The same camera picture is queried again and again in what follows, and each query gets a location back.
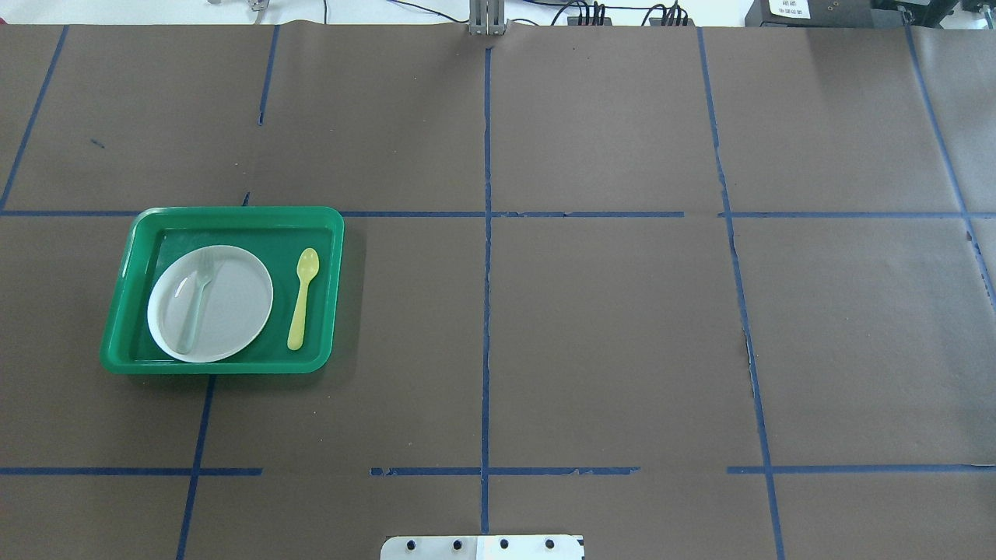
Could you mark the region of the white round plate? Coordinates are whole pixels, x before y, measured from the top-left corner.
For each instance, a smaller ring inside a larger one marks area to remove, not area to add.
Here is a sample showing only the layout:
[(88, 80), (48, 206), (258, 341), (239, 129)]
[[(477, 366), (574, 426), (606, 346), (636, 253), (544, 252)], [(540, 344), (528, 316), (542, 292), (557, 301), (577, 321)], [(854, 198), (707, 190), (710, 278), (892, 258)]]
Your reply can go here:
[[(197, 253), (209, 248), (216, 275), (207, 291), (202, 325), (195, 347), (177, 353), (177, 343), (195, 289)], [(244, 350), (262, 333), (274, 300), (271, 275), (248, 250), (232, 245), (203, 246), (174, 260), (153, 283), (147, 299), (146, 323), (154, 343), (171, 358), (188, 364), (210, 364)]]

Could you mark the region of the grey aluminium post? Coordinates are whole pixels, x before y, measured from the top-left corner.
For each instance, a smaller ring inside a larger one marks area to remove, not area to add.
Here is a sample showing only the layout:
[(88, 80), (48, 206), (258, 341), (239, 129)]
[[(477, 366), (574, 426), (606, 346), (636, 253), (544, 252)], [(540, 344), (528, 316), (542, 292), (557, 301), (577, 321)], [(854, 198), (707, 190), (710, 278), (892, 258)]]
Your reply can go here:
[(504, 0), (470, 0), (468, 32), (471, 36), (500, 36), (507, 31)]

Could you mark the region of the black power strip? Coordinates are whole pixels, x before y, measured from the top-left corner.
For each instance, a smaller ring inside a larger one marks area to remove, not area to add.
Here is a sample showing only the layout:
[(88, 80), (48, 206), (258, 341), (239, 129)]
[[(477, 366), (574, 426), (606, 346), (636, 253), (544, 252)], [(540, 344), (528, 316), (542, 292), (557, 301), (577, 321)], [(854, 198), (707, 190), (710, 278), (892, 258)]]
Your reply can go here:
[(679, 1), (670, 4), (658, 3), (645, 12), (643, 27), (689, 27), (694, 22)]
[(611, 19), (607, 15), (608, 6), (598, 1), (570, 1), (559, 14), (569, 7), (576, 7), (575, 16), (566, 16), (566, 24), (573, 27), (604, 27), (611, 25)]

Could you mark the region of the green plastic tray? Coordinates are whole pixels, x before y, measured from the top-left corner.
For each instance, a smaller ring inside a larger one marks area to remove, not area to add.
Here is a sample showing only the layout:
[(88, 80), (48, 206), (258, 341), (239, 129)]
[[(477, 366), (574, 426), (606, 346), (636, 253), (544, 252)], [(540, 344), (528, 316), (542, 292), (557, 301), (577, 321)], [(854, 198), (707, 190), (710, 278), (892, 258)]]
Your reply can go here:
[[(330, 207), (160, 207), (136, 217), (115, 280), (100, 361), (107, 371), (132, 375), (312, 373), (333, 350), (345, 223)], [(174, 260), (211, 245), (250, 251), (269, 270), (272, 311), (262, 333), (244, 350), (210, 364), (188, 364), (163, 353), (147, 329), (153, 283)], [(299, 281), (296, 263), (316, 249), (320, 270), (310, 283), (303, 346), (287, 348)]]

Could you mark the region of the black power strip right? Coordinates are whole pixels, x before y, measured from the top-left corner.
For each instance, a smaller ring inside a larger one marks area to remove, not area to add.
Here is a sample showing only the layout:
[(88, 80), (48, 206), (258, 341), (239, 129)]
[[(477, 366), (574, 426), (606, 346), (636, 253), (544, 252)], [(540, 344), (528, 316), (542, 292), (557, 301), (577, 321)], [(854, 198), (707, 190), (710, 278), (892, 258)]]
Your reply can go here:
[(645, 12), (643, 27), (689, 27), (694, 22), (679, 1), (670, 4), (658, 3)]

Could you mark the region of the yellow plastic spoon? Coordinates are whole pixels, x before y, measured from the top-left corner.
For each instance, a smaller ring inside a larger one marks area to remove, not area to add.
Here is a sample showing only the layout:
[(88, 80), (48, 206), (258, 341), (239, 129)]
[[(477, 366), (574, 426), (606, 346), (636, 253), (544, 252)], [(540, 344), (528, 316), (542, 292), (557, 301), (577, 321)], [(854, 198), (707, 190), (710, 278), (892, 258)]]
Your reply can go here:
[(287, 348), (291, 351), (298, 351), (303, 346), (303, 337), (305, 337), (307, 327), (310, 284), (319, 270), (320, 258), (316, 249), (313, 247), (303, 249), (296, 263), (296, 279), (299, 281), (299, 286), (298, 291), (296, 291), (296, 302), (286, 341)]

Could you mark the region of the black power strip left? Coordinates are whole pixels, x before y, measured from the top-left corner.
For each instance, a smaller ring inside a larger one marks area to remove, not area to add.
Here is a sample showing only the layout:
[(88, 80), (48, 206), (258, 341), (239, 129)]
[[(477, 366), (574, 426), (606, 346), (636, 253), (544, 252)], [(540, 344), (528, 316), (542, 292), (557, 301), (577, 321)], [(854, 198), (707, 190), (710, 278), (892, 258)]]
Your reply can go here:
[(570, 1), (559, 14), (569, 7), (576, 7), (575, 16), (566, 16), (566, 24), (573, 27), (604, 27), (611, 25), (611, 19), (607, 15), (608, 6), (598, 1)]

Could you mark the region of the silver metal mounting plate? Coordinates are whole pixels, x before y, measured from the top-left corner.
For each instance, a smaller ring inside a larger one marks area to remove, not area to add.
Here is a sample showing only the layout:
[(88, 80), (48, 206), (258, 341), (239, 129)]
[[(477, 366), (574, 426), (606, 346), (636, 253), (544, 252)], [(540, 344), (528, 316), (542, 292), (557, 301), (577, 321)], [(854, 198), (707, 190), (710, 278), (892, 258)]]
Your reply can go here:
[(395, 536), (381, 559), (584, 559), (584, 539), (569, 534)]

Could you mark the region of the black box with label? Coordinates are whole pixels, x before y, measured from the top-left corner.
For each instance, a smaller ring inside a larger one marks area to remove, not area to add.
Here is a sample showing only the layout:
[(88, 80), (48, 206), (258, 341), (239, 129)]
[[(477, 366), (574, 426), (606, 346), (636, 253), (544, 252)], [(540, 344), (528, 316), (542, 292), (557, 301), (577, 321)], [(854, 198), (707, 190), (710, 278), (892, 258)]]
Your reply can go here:
[(871, 1), (753, 1), (745, 27), (872, 28)]

